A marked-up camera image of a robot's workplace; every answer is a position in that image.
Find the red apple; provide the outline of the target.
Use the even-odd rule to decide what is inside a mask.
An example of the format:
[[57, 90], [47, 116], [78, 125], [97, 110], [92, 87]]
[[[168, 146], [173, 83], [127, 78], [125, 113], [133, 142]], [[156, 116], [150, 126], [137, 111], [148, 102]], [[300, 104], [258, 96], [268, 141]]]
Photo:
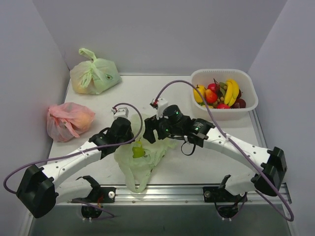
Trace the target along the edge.
[[220, 86], [216, 83], [211, 83], [208, 85], [207, 89], [211, 90], [213, 93], [217, 93], [220, 90]]

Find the white plastic basket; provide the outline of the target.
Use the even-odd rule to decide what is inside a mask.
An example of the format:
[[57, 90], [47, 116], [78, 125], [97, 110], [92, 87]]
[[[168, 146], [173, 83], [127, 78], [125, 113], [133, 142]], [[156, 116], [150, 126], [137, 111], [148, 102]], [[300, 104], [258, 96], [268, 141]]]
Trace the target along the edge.
[[258, 97], [250, 76], [238, 69], [199, 69], [192, 73], [191, 83], [196, 86], [207, 87], [214, 81], [225, 82], [235, 80], [242, 92], [241, 99], [246, 102], [245, 108], [240, 109], [212, 109], [215, 120], [239, 120], [258, 105]]

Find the light green fruit bag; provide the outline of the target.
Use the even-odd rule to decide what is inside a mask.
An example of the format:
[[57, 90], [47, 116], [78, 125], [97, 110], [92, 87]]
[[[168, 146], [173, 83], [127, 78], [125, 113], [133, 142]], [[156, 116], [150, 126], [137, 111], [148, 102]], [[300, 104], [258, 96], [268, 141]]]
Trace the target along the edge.
[[[144, 131], [145, 128], [143, 127], [134, 142], [118, 147], [114, 153], [114, 159], [125, 176], [125, 184], [134, 193], [141, 193], [145, 190], [152, 171], [166, 156], [167, 152], [176, 147], [176, 142], [169, 139], [156, 139], [153, 144], [150, 144], [143, 138]], [[132, 147], [139, 139], [141, 139], [145, 150], [145, 156], [134, 159]]]

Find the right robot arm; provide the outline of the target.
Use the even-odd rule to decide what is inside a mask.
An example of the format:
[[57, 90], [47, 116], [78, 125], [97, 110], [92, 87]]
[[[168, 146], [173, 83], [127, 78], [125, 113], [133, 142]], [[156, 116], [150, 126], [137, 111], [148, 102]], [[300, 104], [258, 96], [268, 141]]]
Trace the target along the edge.
[[287, 171], [282, 149], [258, 147], [227, 133], [222, 134], [209, 121], [183, 115], [177, 105], [167, 107], [160, 118], [152, 116], [145, 119], [143, 137], [151, 144], [166, 138], [184, 140], [194, 146], [220, 152], [250, 168], [250, 174], [228, 174], [223, 178], [218, 195], [224, 201], [250, 191], [275, 197]]

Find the red tomato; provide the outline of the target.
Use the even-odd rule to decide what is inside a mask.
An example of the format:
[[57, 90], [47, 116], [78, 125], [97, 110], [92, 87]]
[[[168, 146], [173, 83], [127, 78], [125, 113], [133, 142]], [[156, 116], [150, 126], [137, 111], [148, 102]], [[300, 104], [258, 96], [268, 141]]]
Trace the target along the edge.
[[230, 109], [230, 106], [226, 104], [218, 104], [217, 109]]

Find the green knotted plastic bag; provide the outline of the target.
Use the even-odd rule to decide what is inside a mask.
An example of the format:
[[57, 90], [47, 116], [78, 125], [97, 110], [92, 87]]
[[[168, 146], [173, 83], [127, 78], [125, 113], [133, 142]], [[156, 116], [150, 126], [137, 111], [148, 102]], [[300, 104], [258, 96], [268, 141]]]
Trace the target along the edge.
[[97, 95], [122, 82], [113, 61], [97, 58], [86, 48], [80, 48], [79, 54], [88, 60], [70, 70], [70, 81], [76, 93]]

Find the dark maroon fruit upper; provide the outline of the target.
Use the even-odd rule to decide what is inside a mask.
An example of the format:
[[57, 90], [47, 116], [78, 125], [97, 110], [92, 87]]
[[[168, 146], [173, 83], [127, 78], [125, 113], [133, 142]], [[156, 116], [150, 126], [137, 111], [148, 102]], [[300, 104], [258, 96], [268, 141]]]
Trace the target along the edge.
[[241, 90], [239, 89], [239, 93], [238, 93], [237, 99], [241, 98], [241, 96], [242, 96], [242, 92], [241, 92]]

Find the brown longan bunch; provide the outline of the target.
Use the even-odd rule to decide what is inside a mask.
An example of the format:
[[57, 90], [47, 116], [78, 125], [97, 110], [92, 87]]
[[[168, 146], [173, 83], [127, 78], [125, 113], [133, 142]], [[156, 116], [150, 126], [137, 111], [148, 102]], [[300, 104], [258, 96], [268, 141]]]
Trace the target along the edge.
[[225, 98], [225, 95], [226, 95], [226, 91], [224, 90], [224, 88], [222, 88], [219, 84], [219, 82], [217, 82], [215, 79], [214, 79], [214, 84], [215, 84], [215, 93], [219, 99], [219, 102], [224, 102], [224, 98]]

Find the yellow banana bunch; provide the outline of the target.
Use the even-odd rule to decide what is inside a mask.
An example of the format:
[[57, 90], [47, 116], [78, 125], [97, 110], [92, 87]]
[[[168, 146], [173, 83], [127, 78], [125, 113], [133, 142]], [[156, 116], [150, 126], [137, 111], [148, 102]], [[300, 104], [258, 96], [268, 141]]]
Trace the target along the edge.
[[231, 107], [235, 103], [239, 95], [239, 85], [233, 79], [227, 80], [226, 85], [227, 85], [227, 90], [224, 96], [224, 103], [225, 105], [228, 105], [229, 107]]

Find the pink knotted plastic bag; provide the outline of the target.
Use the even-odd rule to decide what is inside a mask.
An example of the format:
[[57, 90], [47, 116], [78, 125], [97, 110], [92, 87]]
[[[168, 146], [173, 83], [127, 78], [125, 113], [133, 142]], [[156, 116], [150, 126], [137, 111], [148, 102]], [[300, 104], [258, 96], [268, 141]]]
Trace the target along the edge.
[[56, 142], [68, 142], [87, 132], [94, 118], [95, 112], [73, 102], [51, 105], [47, 112], [47, 134]]

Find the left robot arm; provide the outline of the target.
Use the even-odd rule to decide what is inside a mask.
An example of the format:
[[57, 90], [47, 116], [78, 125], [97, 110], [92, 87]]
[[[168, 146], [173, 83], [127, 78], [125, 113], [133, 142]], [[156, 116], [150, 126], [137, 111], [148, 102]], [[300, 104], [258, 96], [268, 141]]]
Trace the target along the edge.
[[60, 202], [92, 203], [107, 198], [108, 192], [103, 191], [91, 176], [78, 177], [69, 183], [66, 180], [82, 168], [113, 154], [133, 137], [131, 122], [127, 118], [115, 119], [111, 127], [93, 135], [66, 158], [41, 167], [31, 164], [24, 172], [16, 196], [35, 218], [43, 217]]

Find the black base bracket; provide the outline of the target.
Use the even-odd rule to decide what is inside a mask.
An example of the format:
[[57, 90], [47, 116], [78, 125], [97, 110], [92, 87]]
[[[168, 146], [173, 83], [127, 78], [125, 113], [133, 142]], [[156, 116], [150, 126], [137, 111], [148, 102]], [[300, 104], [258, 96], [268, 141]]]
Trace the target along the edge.
[[116, 196], [115, 187], [102, 187], [93, 177], [82, 176], [77, 180], [83, 179], [84, 183], [88, 182], [87, 193], [79, 194], [71, 199], [72, 203], [85, 202], [85, 203], [114, 203]]
[[218, 187], [205, 186], [203, 189], [204, 202], [219, 203], [222, 202], [222, 191]]

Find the yellow bell pepper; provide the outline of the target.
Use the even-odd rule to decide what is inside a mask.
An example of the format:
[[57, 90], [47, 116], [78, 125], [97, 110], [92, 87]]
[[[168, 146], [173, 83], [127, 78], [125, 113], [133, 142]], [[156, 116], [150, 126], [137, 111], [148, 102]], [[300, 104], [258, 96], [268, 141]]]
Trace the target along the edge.
[[206, 88], [203, 85], [196, 85], [196, 89], [193, 89], [193, 96], [195, 101], [199, 103], [203, 103], [203, 98], [205, 96]]

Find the green pear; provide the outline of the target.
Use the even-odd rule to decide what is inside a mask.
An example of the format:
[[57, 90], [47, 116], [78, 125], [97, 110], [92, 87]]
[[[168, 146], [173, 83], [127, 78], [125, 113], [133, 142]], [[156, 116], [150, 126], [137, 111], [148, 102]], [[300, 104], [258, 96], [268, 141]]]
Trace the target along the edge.
[[133, 153], [133, 158], [137, 159], [137, 158], [141, 158], [145, 156], [145, 150], [143, 148], [141, 139], [139, 139], [138, 141], [135, 142], [135, 144], [132, 147], [132, 153]]

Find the right black base bracket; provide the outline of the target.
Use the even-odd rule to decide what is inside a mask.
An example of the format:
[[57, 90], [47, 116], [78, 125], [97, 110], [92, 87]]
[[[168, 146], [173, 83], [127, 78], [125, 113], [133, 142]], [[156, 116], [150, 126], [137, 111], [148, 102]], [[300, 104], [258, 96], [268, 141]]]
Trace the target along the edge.
[[218, 187], [205, 186], [203, 189], [204, 202], [219, 203], [222, 202], [222, 191]]

